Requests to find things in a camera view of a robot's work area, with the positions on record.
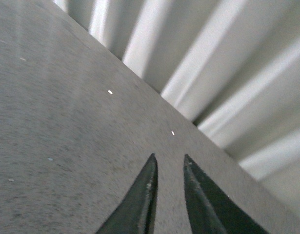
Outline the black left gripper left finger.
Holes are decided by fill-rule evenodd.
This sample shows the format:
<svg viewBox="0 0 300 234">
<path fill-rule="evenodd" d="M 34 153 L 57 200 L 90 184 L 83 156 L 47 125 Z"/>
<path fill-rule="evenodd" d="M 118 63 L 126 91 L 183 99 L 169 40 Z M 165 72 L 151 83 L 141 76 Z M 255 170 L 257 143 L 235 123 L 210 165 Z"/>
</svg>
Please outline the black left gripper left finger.
<svg viewBox="0 0 300 234">
<path fill-rule="evenodd" d="M 122 202 L 96 231 L 98 234 L 152 234 L 158 192 L 158 164 L 152 153 Z"/>
</svg>

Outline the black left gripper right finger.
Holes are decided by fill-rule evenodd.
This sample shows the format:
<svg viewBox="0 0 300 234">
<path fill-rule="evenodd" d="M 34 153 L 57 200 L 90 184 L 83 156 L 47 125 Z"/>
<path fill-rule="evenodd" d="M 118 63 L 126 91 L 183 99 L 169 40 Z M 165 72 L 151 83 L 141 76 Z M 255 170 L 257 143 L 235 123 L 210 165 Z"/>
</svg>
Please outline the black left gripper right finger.
<svg viewBox="0 0 300 234">
<path fill-rule="evenodd" d="M 194 234 L 266 234 L 266 231 L 188 155 L 184 156 L 184 193 Z"/>
</svg>

